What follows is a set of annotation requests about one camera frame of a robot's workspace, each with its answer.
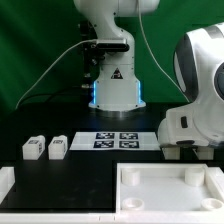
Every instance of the white robot body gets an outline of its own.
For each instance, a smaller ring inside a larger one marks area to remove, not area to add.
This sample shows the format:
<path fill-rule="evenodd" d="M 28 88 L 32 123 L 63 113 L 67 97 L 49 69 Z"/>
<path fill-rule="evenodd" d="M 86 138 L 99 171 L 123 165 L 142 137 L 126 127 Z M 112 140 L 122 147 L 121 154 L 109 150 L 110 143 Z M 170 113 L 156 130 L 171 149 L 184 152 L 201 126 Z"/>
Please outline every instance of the white robot body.
<path fill-rule="evenodd" d="M 74 0 L 77 9 L 91 22 L 99 40 L 126 40 L 127 52 L 106 53 L 94 83 L 90 108 L 104 112 L 129 112 L 145 107 L 141 84 L 135 76 L 135 41 L 115 24 L 117 16 L 137 16 L 137 0 Z M 154 11 L 159 0 L 140 0 L 142 13 Z"/>
<path fill-rule="evenodd" d="M 185 45 L 179 45 L 183 54 L 180 51 L 175 53 L 174 66 L 182 91 L 194 102 L 167 111 L 166 119 L 159 127 L 159 142 L 164 147 L 222 147 L 224 24 L 189 32 L 185 35 L 184 41 Z"/>

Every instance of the black cable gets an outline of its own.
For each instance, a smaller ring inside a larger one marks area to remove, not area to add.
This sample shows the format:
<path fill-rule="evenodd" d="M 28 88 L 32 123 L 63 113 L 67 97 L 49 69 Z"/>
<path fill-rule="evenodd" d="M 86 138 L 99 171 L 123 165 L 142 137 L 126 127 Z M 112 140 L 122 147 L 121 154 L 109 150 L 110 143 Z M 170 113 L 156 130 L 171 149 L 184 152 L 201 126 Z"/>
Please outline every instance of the black cable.
<path fill-rule="evenodd" d="M 52 98 L 56 97 L 56 96 L 64 96 L 65 94 L 61 94 L 63 92 L 66 92 L 70 89 L 72 89 L 74 87 L 67 87 L 67 88 L 64 88 L 62 90 L 59 90 L 57 91 L 56 93 L 39 93 L 39 94 L 34 94 L 34 95 L 31 95 L 31 96 L 27 96 L 26 98 L 24 98 L 23 100 L 21 100 L 21 102 L 19 103 L 18 105 L 18 108 L 27 100 L 29 99 L 32 99 L 32 98 L 35 98 L 35 97 L 41 97 L 41 96 L 50 96 L 50 98 L 47 99 L 47 101 L 49 101 L 49 99 L 51 100 Z"/>
<path fill-rule="evenodd" d="M 29 99 L 32 99 L 32 98 L 35 98 L 35 97 L 38 97 L 38 96 L 51 96 L 52 94 L 50 93 L 40 93 L 40 94 L 34 94 L 34 95 L 31 95 L 31 96 L 28 96 L 26 98 L 24 98 L 23 100 L 21 100 L 21 102 L 19 103 L 18 105 L 18 108 L 27 100 Z"/>
<path fill-rule="evenodd" d="M 81 90 L 81 87 L 80 86 L 70 86 L 70 87 L 61 89 L 61 90 L 51 94 L 51 96 L 45 101 L 45 103 L 49 103 L 53 98 L 58 96 L 60 93 L 67 92 L 68 90 L 72 90 L 72 89 L 80 89 Z"/>

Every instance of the green backdrop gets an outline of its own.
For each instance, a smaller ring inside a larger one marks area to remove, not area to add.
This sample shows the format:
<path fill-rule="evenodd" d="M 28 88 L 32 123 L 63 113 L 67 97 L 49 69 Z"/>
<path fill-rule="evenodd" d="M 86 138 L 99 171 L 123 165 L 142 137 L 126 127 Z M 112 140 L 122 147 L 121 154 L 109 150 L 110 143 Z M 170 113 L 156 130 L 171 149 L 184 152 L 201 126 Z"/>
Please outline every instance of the green backdrop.
<path fill-rule="evenodd" d="M 0 0 L 0 119 L 15 108 L 23 93 L 64 50 L 80 41 L 77 24 L 81 19 L 73 0 Z M 143 17 L 150 46 L 173 78 L 173 53 L 180 37 L 222 21 L 223 0 L 160 0 L 158 10 Z M 136 38 L 136 76 L 143 82 L 144 100 L 184 102 L 147 52 L 138 18 L 118 22 Z M 31 94 L 78 85 L 82 75 L 82 57 L 73 51 Z"/>

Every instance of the white card with markers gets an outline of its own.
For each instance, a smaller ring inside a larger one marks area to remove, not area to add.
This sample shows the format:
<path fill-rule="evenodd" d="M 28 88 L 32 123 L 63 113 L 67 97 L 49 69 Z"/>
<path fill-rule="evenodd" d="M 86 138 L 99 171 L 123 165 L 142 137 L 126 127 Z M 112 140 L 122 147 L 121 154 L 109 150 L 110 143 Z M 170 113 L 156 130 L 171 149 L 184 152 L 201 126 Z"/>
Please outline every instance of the white card with markers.
<path fill-rule="evenodd" d="M 70 150 L 160 150 L 154 132 L 77 132 Z"/>

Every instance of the black table surface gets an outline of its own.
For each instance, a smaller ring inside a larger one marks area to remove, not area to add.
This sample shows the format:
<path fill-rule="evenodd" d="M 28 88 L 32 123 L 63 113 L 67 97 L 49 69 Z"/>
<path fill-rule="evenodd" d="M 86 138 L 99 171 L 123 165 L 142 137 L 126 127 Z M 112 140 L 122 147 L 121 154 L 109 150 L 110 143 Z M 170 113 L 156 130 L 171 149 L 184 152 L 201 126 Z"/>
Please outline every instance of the black table surface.
<path fill-rule="evenodd" d="M 33 103 L 22 106 L 0 124 L 0 168 L 15 167 L 16 183 L 0 212 L 115 212 L 117 163 L 206 163 L 224 168 L 224 150 L 213 161 L 198 161 L 193 150 L 181 150 L 181 160 L 166 161 L 161 151 L 69 151 L 62 161 L 50 161 L 45 150 L 37 161 L 22 159 L 22 146 L 31 136 L 52 138 L 77 131 L 156 132 L 167 109 L 178 104 L 149 104 L 145 113 L 116 120 L 91 114 L 72 103 Z"/>

